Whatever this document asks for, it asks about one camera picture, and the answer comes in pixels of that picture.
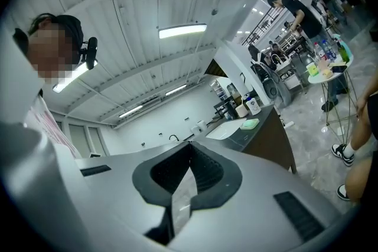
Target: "bare leg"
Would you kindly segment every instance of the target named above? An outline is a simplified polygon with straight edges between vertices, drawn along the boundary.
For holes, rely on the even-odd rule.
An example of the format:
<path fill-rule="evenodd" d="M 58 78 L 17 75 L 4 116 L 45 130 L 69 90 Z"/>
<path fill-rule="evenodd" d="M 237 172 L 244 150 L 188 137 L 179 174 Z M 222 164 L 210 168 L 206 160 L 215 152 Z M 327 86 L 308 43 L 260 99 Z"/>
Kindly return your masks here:
<path fill-rule="evenodd" d="M 359 117 L 357 126 L 353 131 L 350 146 L 353 150 L 358 150 L 369 140 L 372 135 L 372 128 L 370 127 L 369 116 L 367 114 L 367 106 L 365 105 L 362 115 Z"/>
<path fill-rule="evenodd" d="M 345 187 L 352 202 L 359 202 L 364 193 L 372 165 L 372 158 L 367 158 L 353 167 L 347 175 Z"/>

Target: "plastic bottle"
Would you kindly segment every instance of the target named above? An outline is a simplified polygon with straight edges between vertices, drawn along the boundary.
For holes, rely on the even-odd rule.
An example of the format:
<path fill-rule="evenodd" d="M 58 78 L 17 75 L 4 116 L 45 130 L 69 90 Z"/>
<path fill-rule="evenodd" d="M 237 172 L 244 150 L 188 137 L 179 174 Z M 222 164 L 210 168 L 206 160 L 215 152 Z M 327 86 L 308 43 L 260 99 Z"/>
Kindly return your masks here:
<path fill-rule="evenodd" d="M 320 45 L 315 42 L 315 54 L 319 57 L 319 59 L 324 59 L 324 60 L 327 60 L 327 56 L 325 55 L 325 52 L 323 51 L 323 49 L 320 47 Z"/>
<path fill-rule="evenodd" d="M 325 56 L 325 52 L 317 42 L 315 42 L 315 54 L 318 57 L 316 65 L 318 66 L 319 70 L 325 70 L 328 66 L 327 57 Z"/>
<path fill-rule="evenodd" d="M 325 49 L 325 53 L 328 59 L 330 59 L 331 61 L 334 61 L 336 59 L 336 54 L 334 50 L 332 49 L 332 47 L 330 46 L 327 40 L 323 40 L 322 43 L 323 43 L 323 49 Z"/>
<path fill-rule="evenodd" d="M 348 63 L 349 62 L 349 56 L 347 54 L 347 50 L 338 41 L 337 41 L 337 50 L 340 53 L 341 58 L 343 59 L 343 61 L 345 63 Z"/>

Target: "floor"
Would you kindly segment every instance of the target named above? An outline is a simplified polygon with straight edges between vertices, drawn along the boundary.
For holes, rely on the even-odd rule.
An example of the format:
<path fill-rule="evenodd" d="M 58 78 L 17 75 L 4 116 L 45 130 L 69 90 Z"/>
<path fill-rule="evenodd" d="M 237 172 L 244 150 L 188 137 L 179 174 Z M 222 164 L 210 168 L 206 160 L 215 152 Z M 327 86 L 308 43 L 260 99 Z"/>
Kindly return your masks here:
<path fill-rule="evenodd" d="M 363 8 L 355 8 L 348 16 L 348 26 L 340 28 L 343 40 L 354 54 L 354 62 L 349 68 L 349 74 L 357 96 L 363 91 L 378 64 L 378 44 L 371 41 L 368 32 L 372 25 L 369 12 Z M 286 133 L 294 153 L 298 177 L 319 190 L 341 213 L 345 213 L 353 205 L 340 200 L 335 190 L 344 183 L 350 168 L 331 153 L 331 145 L 338 143 L 339 137 L 332 131 L 336 127 L 325 127 L 325 113 L 320 108 L 324 102 L 321 86 L 309 85 L 306 91 L 306 93 L 301 91 L 297 93 L 286 108 L 281 108 L 279 100 L 276 100 L 281 118 L 286 123 L 294 122 Z M 345 116 L 348 114 L 348 98 L 346 95 L 341 95 L 338 99 L 338 112 L 340 116 Z M 335 110 L 330 112 L 331 119 L 335 118 L 334 112 Z M 353 118 L 349 133 L 355 123 L 356 118 Z M 344 122 L 343 125 L 347 130 L 347 123 Z M 369 143 L 356 154 L 356 162 L 369 155 L 375 143 L 374 138 L 371 138 Z M 194 176 L 189 170 L 172 197 L 172 216 L 176 234 L 188 221 L 190 198 L 196 194 Z"/>

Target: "white ceiling panel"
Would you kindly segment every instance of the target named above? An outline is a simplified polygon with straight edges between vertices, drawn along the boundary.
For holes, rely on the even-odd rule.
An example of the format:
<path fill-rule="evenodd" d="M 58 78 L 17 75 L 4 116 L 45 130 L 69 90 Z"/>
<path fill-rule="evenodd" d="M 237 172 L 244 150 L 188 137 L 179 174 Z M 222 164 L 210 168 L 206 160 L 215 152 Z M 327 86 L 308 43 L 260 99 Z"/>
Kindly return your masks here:
<path fill-rule="evenodd" d="M 143 103 L 154 96 L 165 96 L 167 90 L 185 82 L 188 72 L 203 73 L 206 63 L 211 61 L 209 54 L 214 52 L 200 49 L 196 55 L 190 53 L 196 46 L 215 45 L 216 39 L 226 35 L 234 25 L 234 16 L 240 13 L 242 1 L 12 0 L 4 20 L 9 29 L 20 27 L 24 31 L 43 12 L 68 12 L 81 21 L 84 40 L 98 39 L 99 64 L 80 79 L 108 100 L 84 88 L 79 81 L 72 82 L 60 94 L 51 90 L 52 85 L 46 85 L 44 98 L 51 108 L 63 109 L 74 117 L 99 120 L 111 110 L 116 112 L 114 103 Z M 159 29 L 196 23 L 206 23 L 207 31 L 162 40 L 158 37 Z M 190 81 L 198 81 L 201 75 Z M 117 115 L 107 121 L 117 122 Z"/>

